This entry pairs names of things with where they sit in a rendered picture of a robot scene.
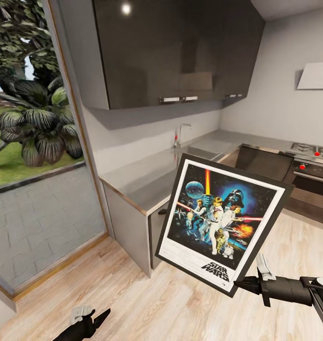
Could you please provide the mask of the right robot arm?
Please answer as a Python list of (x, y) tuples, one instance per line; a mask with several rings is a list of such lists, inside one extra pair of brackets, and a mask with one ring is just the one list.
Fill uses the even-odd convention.
[(271, 307), (270, 299), (314, 306), (323, 323), (323, 277), (303, 277), (299, 280), (275, 276), (268, 258), (259, 252), (256, 256), (258, 278), (245, 276), (233, 283), (257, 295), (262, 294), (264, 306)]

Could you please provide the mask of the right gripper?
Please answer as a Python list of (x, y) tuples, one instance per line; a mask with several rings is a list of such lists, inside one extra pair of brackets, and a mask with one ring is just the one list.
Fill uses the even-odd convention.
[(263, 280), (261, 272), (258, 268), (257, 270), (258, 278), (256, 276), (245, 276), (243, 281), (234, 281), (233, 283), (257, 295), (262, 294), (264, 306), (267, 307), (271, 307), (269, 298), (294, 303), (294, 296), (288, 278), (275, 276), (276, 280)]

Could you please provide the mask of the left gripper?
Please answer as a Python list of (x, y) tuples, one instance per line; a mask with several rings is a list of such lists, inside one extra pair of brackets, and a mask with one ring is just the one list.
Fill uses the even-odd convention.
[(74, 325), (69, 326), (64, 332), (61, 333), (65, 338), (65, 341), (82, 341), (84, 338), (91, 338), (101, 324), (105, 321), (107, 316), (110, 314), (111, 309), (99, 315), (92, 321), (91, 316), (95, 313), (95, 309), (86, 316), (82, 316), (83, 319), (78, 321)]

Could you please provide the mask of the poster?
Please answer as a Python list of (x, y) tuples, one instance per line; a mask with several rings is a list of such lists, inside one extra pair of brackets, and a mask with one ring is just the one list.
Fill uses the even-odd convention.
[(294, 188), (182, 153), (155, 256), (233, 298)]

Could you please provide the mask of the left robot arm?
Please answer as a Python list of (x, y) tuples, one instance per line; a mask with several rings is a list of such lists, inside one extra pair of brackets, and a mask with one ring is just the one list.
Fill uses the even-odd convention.
[(53, 341), (82, 341), (84, 338), (91, 338), (110, 314), (111, 309), (96, 317), (93, 322), (91, 316), (95, 311), (92, 310), (92, 306), (73, 307), (69, 318), (71, 326)]

